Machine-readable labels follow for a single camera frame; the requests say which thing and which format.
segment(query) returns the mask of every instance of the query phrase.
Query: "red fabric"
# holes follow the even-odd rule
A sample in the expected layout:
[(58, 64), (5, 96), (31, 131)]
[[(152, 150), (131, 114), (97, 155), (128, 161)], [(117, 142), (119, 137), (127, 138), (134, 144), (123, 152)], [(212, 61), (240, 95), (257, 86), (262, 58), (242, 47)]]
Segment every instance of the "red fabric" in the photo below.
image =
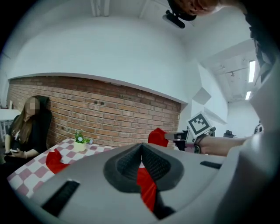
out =
[[(168, 140), (165, 139), (165, 134), (166, 132), (157, 128), (149, 134), (148, 143), (167, 147)], [(143, 202), (151, 211), (154, 211), (157, 186), (146, 168), (138, 169), (137, 184), (141, 187), (141, 198)]]
[(65, 167), (70, 165), (70, 164), (64, 164), (60, 162), (61, 158), (62, 156), (57, 149), (55, 149), (54, 152), (49, 152), (47, 155), (47, 159), (45, 163), (47, 167), (50, 169), (50, 171), (53, 172), (54, 174), (59, 173)]

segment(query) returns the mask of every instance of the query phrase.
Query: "fluorescent light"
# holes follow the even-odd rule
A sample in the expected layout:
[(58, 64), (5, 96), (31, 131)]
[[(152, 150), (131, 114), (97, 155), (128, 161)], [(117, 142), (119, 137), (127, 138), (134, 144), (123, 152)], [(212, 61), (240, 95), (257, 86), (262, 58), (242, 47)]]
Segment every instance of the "fluorescent light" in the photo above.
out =
[(251, 61), (250, 62), (249, 82), (253, 82), (254, 81), (255, 66), (256, 66), (256, 62), (255, 61)]
[(251, 95), (251, 91), (248, 91), (245, 100), (249, 100), (250, 95)]

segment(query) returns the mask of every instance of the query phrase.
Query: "woman with long hair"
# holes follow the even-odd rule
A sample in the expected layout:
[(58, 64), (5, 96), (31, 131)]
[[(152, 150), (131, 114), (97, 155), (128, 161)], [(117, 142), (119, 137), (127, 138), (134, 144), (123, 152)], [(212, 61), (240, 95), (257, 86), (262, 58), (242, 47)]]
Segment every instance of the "woman with long hair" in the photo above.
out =
[(6, 163), (1, 165), (6, 177), (42, 153), (40, 126), (37, 121), (39, 110), (39, 100), (30, 97), (21, 114), (15, 117), (10, 126), (5, 138)]

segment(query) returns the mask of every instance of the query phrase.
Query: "brick wall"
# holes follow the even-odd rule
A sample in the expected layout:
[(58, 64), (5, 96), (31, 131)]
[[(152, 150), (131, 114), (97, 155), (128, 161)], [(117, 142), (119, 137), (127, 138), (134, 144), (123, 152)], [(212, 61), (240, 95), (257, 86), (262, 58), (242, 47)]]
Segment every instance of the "brick wall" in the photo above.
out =
[(123, 146), (147, 142), (157, 127), (177, 131), (181, 104), (125, 86), (74, 77), (33, 77), (10, 82), (8, 102), (22, 110), (33, 95), (48, 96), (53, 119), (49, 129), (49, 147), (65, 138), (74, 138), (75, 130), (94, 143)]

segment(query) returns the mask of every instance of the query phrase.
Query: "potted plant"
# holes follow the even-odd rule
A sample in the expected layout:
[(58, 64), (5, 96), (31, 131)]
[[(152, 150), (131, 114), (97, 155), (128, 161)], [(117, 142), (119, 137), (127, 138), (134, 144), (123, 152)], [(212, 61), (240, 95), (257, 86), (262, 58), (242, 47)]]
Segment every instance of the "potted plant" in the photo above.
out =
[(76, 131), (75, 132), (75, 142), (74, 142), (74, 150), (76, 152), (82, 152), (86, 150), (86, 143), (92, 144), (92, 139), (87, 139), (83, 136), (83, 131)]

